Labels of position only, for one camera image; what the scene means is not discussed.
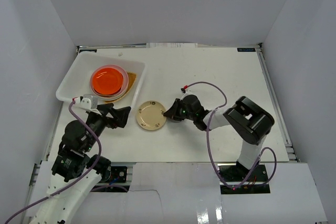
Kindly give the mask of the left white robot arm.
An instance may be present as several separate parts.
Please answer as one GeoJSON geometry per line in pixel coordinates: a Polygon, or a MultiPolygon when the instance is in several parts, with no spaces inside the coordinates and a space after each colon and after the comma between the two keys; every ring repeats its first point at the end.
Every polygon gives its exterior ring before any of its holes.
{"type": "Polygon", "coordinates": [[[70,223],[95,185],[111,177],[111,161],[102,156],[99,136],[106,128],[124,128],[131,108],[115,109],[110,103],[97,109],[88,112],[85,121],[76,116],[66,125],[51,168],[46,199],[32,223],[70,223]]]}

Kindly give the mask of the woven fan-shaped basket plate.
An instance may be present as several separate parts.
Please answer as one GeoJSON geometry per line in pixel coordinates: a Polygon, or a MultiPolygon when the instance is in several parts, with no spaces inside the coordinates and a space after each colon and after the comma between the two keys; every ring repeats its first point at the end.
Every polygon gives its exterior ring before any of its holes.
{"type": "Polygon", "coordinates": [[[128,88],[126,89],[125,93],[122,96],[120,96],[118,98],[109,98],[109,97],[100,98],[100,100],[102,100],[105,103],[118,102],[118,101],[122,100],[125,96],[127,96],[128,93],[130,92],[130,90],[132,89],[136,79],[137,79],[137,74],[136,73],[127,72],[127,74],[128,74],[128,77],[129,77],[128,88]]]}

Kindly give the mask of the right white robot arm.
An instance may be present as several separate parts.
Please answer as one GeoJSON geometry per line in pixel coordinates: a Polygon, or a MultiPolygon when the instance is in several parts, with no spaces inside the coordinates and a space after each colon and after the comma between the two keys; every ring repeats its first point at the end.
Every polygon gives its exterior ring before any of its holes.
{"type": "Polygon", "coordinates": [[[226,109],[205,109],[197,96],[189,94],[176,99],[163,116],[174,121],[191,120],[201,131],[214,130],[218,127],[232,126],[243,139],[237,163],[238,177],[247,182],[256,175],[254,162],[260,156],[266,136],[270,133],[275,120],[271,114],[242,96],[235,104],[226,109]]]}

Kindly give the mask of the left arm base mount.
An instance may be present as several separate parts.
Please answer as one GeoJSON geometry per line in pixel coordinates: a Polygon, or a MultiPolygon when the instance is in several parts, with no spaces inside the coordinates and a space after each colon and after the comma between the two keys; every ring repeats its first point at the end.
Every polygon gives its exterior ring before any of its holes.
{"type": "Polygon", "coordinates": [[[127,171],[126,166],[111,166],[111,168],[103,175],[102,180],[99,182],[101,188],[98,191],[105,192],[126,192],[122,188],[112,187],[110,185],[120,185],[124,188],[129,188],[127,183],[127,171]]]}

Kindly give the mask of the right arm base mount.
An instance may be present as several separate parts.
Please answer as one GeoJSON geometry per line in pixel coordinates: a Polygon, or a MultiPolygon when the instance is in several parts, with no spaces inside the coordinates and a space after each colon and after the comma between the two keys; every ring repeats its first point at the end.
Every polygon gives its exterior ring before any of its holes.
{"type": "MultiPolygon", "coordinates": [[[[219,167],[221,177],[230,185],[238,185],[247,175],[247,172],[236,165],[221,165],[219,167]]],[[[265,165],[258,165],[246,182],[238,189],[230,189],[220,183],[222,195],[252,195],[269,194],[270,187],[266,184],[268,174],[265,165]]]]}

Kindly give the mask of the orange round plate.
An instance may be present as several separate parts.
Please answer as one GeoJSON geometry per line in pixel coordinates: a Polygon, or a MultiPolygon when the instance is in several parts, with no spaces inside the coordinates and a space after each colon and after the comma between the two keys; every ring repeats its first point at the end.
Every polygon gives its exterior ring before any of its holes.
{"type": "Polygon", "coordinates": [[[115,68],[104,67],[93,73],[90,83],[98,94],[114,95],[122,88],[123,75],[115,68]]]}

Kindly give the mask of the pink round plate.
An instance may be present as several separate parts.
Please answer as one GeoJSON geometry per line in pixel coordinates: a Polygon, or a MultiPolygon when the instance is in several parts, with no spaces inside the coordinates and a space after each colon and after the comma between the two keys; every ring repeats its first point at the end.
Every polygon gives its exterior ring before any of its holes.
{"type": "Polygon", "coordinates": [[[90,78],[89,84],[90,84],[91,91],[92,91],[94,94],[96,94],[99,98],[106,98],[106,97],[109,97],[109,98],[118,98],[118,97],[122,96],[122,95],[125,93],[126,89],[128,88],[129,77],[128,77],[127,72],[126,72],[123,68],[121,68],[120,66],[117,66],[117,65],[105,65],[105,66],[102,66],[102,67],[96,69],[96,70],[94,71],[94,73],[95,73],[97,70],[102,69],[102,68],[104,68],[104,67],[115,68],[115,69],[119,70],[119,71],[122,73],[122,75],[123,75],[123,85],[122,85],[121,90],[120,90],[118,93],[114,94],[114,95],[100,95],[100,94],[98,94],[97,92],[95,92],[95,90],[92,88],[91,83],[90,83],[90,81],[91,81],[91,78],[90,78]]]}

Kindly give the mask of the beige patterned small plate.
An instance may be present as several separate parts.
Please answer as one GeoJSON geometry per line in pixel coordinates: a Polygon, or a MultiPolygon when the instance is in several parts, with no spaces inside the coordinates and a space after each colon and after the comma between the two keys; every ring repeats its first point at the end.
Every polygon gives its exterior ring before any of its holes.
{"type": "Polygon", "coordinates": [[[147,131],[155,131],[164,126],[166,117],[165,107],[157,101],[146,101],[142,103],[136,113],[138,125],[147,131]]]}

